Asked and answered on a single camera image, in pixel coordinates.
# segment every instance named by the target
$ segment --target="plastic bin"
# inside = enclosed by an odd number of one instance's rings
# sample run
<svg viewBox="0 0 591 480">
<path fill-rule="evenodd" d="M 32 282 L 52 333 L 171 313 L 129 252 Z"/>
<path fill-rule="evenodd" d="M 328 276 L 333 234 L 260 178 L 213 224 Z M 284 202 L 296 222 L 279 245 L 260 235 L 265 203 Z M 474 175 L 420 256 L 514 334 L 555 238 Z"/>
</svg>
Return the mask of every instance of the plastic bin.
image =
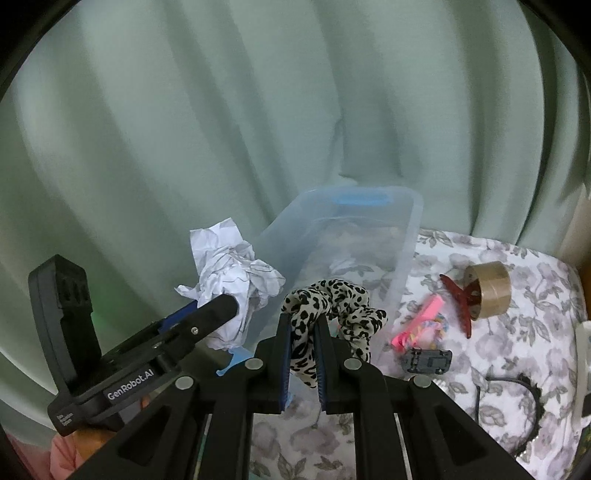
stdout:
<svg viewBox="0 0 591 480">
<path fill-rule="evenodd" d="M 287 281 L 253 315 L 244 347 L 254 351 L 259 340 L 275 334 L 289 291 L 342 278 L 362 284 L 370 305 L 388 313 L 388 323 L 371 342 L 377 359 L 392 338 L 422 212 L 421 196 L 405 187 L 326 187 L 298 195 L 252 243 L 257 257 Z"/>
</svg>

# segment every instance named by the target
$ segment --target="paper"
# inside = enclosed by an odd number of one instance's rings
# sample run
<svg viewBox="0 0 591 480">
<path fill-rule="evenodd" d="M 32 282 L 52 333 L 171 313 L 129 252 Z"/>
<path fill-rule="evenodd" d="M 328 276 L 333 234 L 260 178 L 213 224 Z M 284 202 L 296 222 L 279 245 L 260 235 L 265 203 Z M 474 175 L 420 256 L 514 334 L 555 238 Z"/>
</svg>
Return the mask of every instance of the paper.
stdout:
<svg viewBox="0 0 591 480">
<path fill-rule="evenodd" d="M 234 220 L 228 218 L 210 228 L 191 230 L 191 250 L 199 274 L 195 288 L 179 285 L 183 297 L 205 305 L 222 293 L 238 302 L 238 315 L 218 328 L 205 341 L 215 350 L 242 346 L 252 313 L 267 305 L 285 284 L 272 266 L 255 259 L 252 245 L 242 239 Z"/>
</svg>

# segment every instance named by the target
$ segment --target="tape roll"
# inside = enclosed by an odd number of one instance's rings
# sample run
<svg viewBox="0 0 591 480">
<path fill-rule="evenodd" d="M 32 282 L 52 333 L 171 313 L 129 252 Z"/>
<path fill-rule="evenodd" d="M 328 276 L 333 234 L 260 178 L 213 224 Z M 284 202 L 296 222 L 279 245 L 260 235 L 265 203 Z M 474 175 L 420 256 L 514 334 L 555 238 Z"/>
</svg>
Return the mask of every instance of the tape roll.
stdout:
<svg viewBox="0 0 591 480">
<path fill-rule="evenodd" d="M 511 303 L 511 280 L 501 262 L 473 265 L 464 273 L 464 291 L 472 320 L 505 313 Z"/>
</svg>

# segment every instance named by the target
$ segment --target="crumpled paper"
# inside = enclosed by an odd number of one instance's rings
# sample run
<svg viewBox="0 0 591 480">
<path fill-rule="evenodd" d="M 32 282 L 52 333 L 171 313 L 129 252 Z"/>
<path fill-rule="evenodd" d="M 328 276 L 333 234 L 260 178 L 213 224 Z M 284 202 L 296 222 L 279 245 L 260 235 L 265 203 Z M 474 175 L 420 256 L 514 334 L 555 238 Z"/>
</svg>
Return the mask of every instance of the crumpled paper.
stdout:
<svg viewBox="0 0 591 480">
<path fill-rule="evenodd" d="M 190 239 L 199 283 L 194 288 L 179 285 L 175 290 L 197 300 L 199 307 L 223 293 L 234 296 L 238 314 L 205 341 L 215 350 L 242 346 L 253 312 L 279 294 L 285 278 L 255 258 L 252 245 L 242 239 L 231 218 L 210 228 L 191 230 Z"/>
</svg>

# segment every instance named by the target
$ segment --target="pink sleeve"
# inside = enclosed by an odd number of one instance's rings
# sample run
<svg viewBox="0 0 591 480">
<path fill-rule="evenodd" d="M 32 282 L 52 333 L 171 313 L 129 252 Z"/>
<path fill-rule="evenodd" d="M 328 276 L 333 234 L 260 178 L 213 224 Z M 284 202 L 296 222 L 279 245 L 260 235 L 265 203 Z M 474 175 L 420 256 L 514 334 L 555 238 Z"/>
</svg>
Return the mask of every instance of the pink sleeve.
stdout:
<svg viewBox="0 0 591 480">
<path fill-rule="evenodd" d="M 51 441 L 51 474 L 54 480 L 65 480 L 82 463 L 82 457 L 74 446 L 72 436 L 56 435 Z"/>
<path fill-rule="evenodd" d="M 35 480 L 54 480 L 50 473 L 50 454 L 39 447 L 19 442 L 8 435 L 12 448 Z"/>
</svg>

